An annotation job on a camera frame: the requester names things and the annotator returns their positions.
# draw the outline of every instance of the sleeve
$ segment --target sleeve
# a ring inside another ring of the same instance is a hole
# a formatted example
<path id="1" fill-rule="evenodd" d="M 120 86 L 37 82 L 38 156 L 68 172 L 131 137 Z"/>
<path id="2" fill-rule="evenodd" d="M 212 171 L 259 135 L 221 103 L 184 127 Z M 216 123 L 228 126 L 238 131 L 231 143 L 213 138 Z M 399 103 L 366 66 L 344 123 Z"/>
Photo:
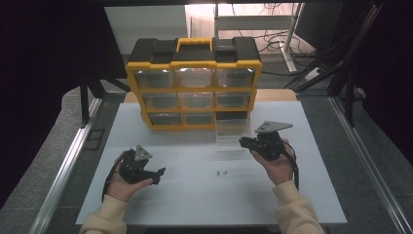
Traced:
<path id="1" fill-rule="evenodd" d="M 279 184 L 273 192 L 279 200 L 276 214 L 282 233 L 324 233 L 311 202 L 298 192 L 292 180 Z"/>
<path id="2" fill-rule="evenodd" d="M 127 205 L 125 202 L 105 195 L 100 208 L 86 218 L 80 234 L 127 233 L 127 226 L 124 223 Z"/>

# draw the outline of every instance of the white tabletop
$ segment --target white tabletop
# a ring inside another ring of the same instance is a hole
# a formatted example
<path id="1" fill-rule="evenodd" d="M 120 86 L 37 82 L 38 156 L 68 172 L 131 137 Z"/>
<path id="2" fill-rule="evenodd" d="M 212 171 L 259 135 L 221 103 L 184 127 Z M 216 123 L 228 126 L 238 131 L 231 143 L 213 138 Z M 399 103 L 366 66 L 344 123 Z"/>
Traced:
<path id="1" fill-rule="evenodd" d="M 145 170 L 167 170 L 158 185 L 133 195 L 125 215 L 127 224 L 277 225 L 274 184 L 248 150 L 216 151 L 215 131 L 151 131 L 139 112 L 137 103 L 121 104 L 76 224 L 83 224 L 99 208 L 103 183 L 115 159 L 140 144 L 153 155 Z M 312 201 L 319 222 L 347 223 L 301 102 L 256 102 L 251 128 L 266 120 L 293 124 L 280 135 L 295 149 L 300 192 Z"/>

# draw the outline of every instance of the black curtain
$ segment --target black curtain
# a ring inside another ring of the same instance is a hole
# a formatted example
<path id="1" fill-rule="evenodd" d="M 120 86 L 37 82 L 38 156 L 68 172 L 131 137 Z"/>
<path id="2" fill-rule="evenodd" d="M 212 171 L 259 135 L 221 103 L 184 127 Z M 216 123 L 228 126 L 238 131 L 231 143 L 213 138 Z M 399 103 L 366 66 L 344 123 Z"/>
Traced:
<path id="1" fill-rule="evenodd" d="M 80 79 L 126 72 L 97 2 L 9 1 L 0 7 L 0 206 L 19 183 Z"/>
<path id="2" fill-rule="evenodd" d="M 387 1 L 357 51 L 356 82 L 364 109 L 413 165 L 412 55 L 411 8 Z"/>

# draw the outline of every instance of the hand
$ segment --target hand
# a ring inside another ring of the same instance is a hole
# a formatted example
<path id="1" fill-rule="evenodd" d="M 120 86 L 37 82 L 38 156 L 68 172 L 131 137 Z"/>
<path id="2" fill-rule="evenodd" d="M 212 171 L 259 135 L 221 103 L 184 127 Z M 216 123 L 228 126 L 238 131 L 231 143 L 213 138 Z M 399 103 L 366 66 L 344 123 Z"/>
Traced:
<path id="1" fill-rule="evenodd" d="M 112 180 L 110 181 L 106 194 L 127 203 L 134 192 L 152 184 L 152 182 L 153 179 L 148 178 L 141 182 L 130 184 L 127 183 L 124 179 L 122 179 L 119 173 L 115 173 L 112 176 Z"/>
<path id="2" fill-rule="evenodd" d="M 287 139 L 283 138 L 282 141 L 288 143 Z M 284 148 L 285 151 L 295 159 L 295 155 L 292 153 L 291 148 L 286 144 L 284 145 Z M 285 156 L 282 155 L 277 160 L 269 162 L 255 151 L 251 151 L 251 154 L 255 160 L 264 167 L 268 177 L 275 185 L 292 180 L 293 169 Z"/>

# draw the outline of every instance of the plastic drawer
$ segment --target plastic drawer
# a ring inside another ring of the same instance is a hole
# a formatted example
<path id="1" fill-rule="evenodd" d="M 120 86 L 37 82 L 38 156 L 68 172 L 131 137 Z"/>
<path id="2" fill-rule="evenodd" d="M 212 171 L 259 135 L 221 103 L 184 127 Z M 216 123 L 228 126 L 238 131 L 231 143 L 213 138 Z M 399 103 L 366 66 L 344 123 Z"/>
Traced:
<path id="1" fill-rule="evenodd" d="M 235 68 L 216 69 L 216 85 L 218 87 L 250 87 L 255 69 Z"/>
<path id="2" fill-rule="evenodd" d="M 149 113 L 152 125 L 181 125 L 179 113 Z"/>
<path id="3" fill-rule="evenodd" d="M 176 93 L 142 94 L 147 108 L 177 108 Z"/>
<path id="4" fill-rule="evenodd" d="M 180 93 L 178 94 L 182 108 L 212 108 L 213 93 Z"/>
<path id="5" fill-rule="evenodd" d="M 251 137 L 249 119 L 215 120 L 216 147 L 218 151 L 243 150 L 241 137 Z"/>
<path id="6" fill-rule="evenodd" d="M 210 125 L 212 124 L 212 112 L 187 112 L 182 113 L 187 125 Z"/>
<path id="7" fill-rule="evenodd" d="M 211 87 L 212 72 L 210 68 L 181 68 L 175 71 L 178 87 Z"/>
<path id="8" fill-rule="evenodd" d="M 136 70 L 134 76 L 140 89 L 172 88 L 173 72 L 171 70 Z"/>
<path id="9" fill-rule="evenodd" d="M 215 112 L 216 120 L 238 120 L 238 119 L 247 119 L 247 111 L 217 111 Z"/>
<path id="10" fill-rule="evenodd" d="M 216 92 L 217 107 L 248 107 L 249 92 Z"/>

